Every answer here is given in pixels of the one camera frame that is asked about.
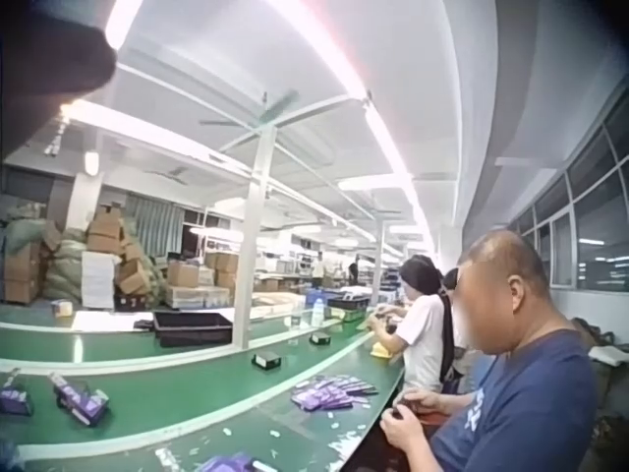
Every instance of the white t-shirt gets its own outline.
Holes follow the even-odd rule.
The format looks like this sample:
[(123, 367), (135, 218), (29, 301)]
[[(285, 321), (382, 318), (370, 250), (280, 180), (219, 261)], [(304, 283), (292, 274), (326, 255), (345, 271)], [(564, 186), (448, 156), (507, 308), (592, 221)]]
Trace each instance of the white t-shirt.
[(438, 295), (421, 296), (395, 331), (408, 344), (404, 350), (404, 389), (441, 392), (442, 332), (443, 302)]

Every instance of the water bottle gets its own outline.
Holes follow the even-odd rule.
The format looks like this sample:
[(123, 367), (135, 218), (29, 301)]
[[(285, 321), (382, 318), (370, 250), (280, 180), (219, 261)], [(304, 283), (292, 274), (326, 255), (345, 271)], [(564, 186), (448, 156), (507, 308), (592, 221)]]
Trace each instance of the water bottle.
[(324, 317), (325, 305), (323, 305), (323, 301), (320, 298), (317, 298), (313, 306), (313, 318), (311, 320), (311, 325), (313, 327), (320, 327), (321, 325), (323, 325)]

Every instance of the window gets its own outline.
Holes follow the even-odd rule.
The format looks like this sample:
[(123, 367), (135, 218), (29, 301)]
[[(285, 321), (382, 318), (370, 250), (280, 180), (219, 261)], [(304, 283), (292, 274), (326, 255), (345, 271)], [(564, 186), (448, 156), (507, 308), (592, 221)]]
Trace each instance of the window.
[(568, 205), (568, 188), (563, 175), (535, 203), (538, 221), (544, 221)]
[(550, 279), (550, 227), (548, 223), (538, 229), (538, 233), (543, 271), (546, 272), (546, 276)]
[(629, 291), (629, 222), (620, 174), (575, 204), (578, 234), (578, 287)]
[(520, 226), (521, 233), (526, 233), (528, 230), (533, 228), (533, 209), (532, 208), (529, 208), (524, 213), (522, 213), (522, 216), (520, 216), (518, 224)]
[(618, 160), (629, 154), (629, 92), (625, 92), (605, 120)]
[(524, 237), (524, 239), (526, 239), (531, 244), (531, 246), (535, 248), (535, 231), (531, 231)]
[(572, 239), (569, 213), (552, 222), (552, 232), (552, 283), (572, 285)]
[(572, 198), (576, 199), (609, 172), (616, 161), (607, 136), (598, 131), (568, 169)]

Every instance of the man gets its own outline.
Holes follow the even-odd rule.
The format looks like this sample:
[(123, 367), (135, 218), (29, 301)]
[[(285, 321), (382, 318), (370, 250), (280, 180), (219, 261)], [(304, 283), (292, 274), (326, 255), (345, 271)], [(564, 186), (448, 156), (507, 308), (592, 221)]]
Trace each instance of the man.
[(313, 267), (313, 288), (321, 288), (323, 278), (325, 277), (325, 265), (323, 265), (323, 253), (319, 252), (318, 257), (314, 260)]
[(489, 233), (460, 265), (456, 303), (472, 342), (497, 355), (468, 395), (416, 390), (418, 411), (450, 419), (430, 439), (405, 406), (381, 428), (412, 472), (572, 472), (588, 448), (595, 378), (579, 334), (553, 306), (542, 261), (515, 233)]

